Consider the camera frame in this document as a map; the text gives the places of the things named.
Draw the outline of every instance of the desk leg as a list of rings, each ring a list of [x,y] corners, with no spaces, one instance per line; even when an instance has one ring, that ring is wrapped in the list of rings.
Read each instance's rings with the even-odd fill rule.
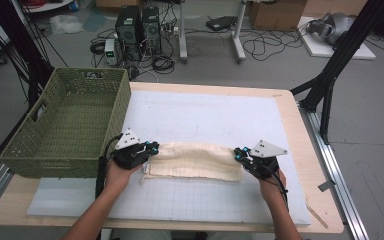
[[[238,53],[238,62],[242,62],[246,59],[244,49],[242,48],[241,40],[239,39],[239,34],[241,33],[242,20],[244,19],[246,0],[241,0],[239,6],[238,14],[238,23],[236,24],[236,31],[232,31],[232,39],[235,44],[236,52]]]
[[[186,49],[186,36],[185,36],[185,0],[180,0],[180,29],[179,29],[179,49],[180,61],[186,63],[188,60],[188,50]]]

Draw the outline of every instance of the cardboard box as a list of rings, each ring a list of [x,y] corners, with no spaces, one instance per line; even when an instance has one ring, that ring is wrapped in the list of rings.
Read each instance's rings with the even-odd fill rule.
[[[143,0],[95,0],[96,6],[100,9],[117,9],[123,5],[137,5],[142,7]]]
[[[321,18],[328,12],[357,16],[366,2],[367,0],[308,0],[303,16]]]
[[[251,25],[256,30],[294,31],[307,0],[282,0],[275,4],[253,3]]]

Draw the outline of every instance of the white board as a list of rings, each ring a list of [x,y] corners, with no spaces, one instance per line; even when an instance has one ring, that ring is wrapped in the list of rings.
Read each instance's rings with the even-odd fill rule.
[[[134,91],[123,131],[127,128],[143,141],[252,148],[265,139],[290,152],[276,102],[269,98]],[[288,179],[292,219],[310,224],[292,156],[278,160]],[[141,184],[142,176],[132,175],[111,218],[272,223],[258,181],[245,171],[241,182],[147,179]],[[79,216],[93,202],[94,188],[94,179],[41,179],[28,214]]]
[[[315,20],[312,17],[301,17],[301,20],[298,23],[298,27],[305,25],[306,23]],[[298,32],[301,34],[301,37],[304,41],[304,45],[307,48],[310,56],[312,57],[331,57],[333,55],[332,46],[327,44],[325,40],[319,37],[317,33],[307,33],[306,29]],[[361,59],[361,60],[374,60],[376,56],[367,48],[366,45],[361,44],[360,48],[355,52],[352,59]]]

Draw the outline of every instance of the human hand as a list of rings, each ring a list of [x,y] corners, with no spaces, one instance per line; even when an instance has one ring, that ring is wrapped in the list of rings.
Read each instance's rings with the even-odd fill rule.
[[[113,160],[110,160],[107,166],[104,191],[119,195],[127,187],[130,176],[141,167],[142,165],[139,165],[131,170],[126,170],[119,167]]]
[[[283,186],[286,187],[286,177],[280,169],[277,171],[277,175],[282,181]],[[258,181],[260,182],[261,195],[267,203],[280,201],[281,204],[284,204],[282,193],[273,177],[264,180],[258,179]]]

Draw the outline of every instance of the white plastic bag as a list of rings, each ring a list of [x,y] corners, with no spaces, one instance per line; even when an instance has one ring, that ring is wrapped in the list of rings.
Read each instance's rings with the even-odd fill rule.
[[[50,19],[52,34],[78,33],[83,31],[83,25],[76,16],[58,15]]]

